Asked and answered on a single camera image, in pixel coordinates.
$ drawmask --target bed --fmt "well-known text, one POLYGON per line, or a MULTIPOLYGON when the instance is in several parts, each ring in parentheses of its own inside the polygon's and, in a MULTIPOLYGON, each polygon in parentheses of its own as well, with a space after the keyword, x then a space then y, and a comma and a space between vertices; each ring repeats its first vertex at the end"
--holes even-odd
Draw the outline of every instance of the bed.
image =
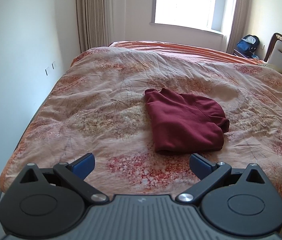
POLYGON ((135 41, 74 59, 23 134, 0 176, 5 192, 24 165, 73 162, 87 152, 86 178, 113 194, 175 196, 199 179, 189 155, 154 152, 144 91, 169 88, 217 101, 230 120, 223 149, 203 156, 235 168, 258 163, 282 195, 282 75, 244 59, 186 45, 135 41))

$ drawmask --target silver screw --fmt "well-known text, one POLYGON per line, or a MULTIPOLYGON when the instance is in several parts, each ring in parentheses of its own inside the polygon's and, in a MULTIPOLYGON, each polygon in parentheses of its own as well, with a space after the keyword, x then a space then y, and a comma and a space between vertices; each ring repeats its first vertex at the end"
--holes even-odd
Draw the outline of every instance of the silver screw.
POLYGON ((181 202, 190 202, 194 199, 194 197, 189 193, 182 193, 178 195, 178 200, 181 202))
POLYGON ((91 196, 91 199, 92 199, 94 202, 103 202, 103 201, 106 201, 106 200, 107 200, 107 197, 106 197, 106 195, 104 195, 104 194, 98 193, 98 194, 93 194, 93 195, 91 196))

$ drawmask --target backpack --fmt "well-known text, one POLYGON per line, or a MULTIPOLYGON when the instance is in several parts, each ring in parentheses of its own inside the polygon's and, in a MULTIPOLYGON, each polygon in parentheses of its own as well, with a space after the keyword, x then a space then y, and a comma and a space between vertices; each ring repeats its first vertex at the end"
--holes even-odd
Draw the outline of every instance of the backpack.
POLYGON ((260 40, 257 36, 247 35, 243 37, 236 46, 243 54, 252 56, 259 44, 260 40))

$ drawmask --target folded maroon sweatshirt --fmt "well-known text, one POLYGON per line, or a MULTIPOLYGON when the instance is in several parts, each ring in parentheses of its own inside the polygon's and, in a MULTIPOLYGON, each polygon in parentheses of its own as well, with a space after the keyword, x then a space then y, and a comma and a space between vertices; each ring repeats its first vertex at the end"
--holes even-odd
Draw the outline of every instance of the folded maroon sweatshirt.
POLYGON ((165 88, 144 93, 156 152, 172 155, 222 149, 230 121, 217 102, 165 88))

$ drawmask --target window frame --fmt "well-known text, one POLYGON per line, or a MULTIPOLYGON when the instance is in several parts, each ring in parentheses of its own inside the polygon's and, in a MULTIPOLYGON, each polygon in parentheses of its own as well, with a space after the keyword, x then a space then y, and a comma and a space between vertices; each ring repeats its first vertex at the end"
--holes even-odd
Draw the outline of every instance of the window frame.
MULTIPOLYGON (((186 27, 191 29, 199 29, 199 30, 205 30, 205 31, 211 31, 211 32, 220 32, 222 22, 223 22, 223 15, 224 15, 224 8, 225 8, 225 0, 215 0, 214 5, 214 12, 213 12, 213 20, 211 24, 211 28, 193 28, 193 27, 186 27, 182 25, 173 25, 173 26, 180 26, 180 27, 186 27)), ((156 13, 156 0, 152 0, 152 16, 151 16, 151 24, 164 24, 164 23, 156 23, 155 22, 155 13, 156 13)))

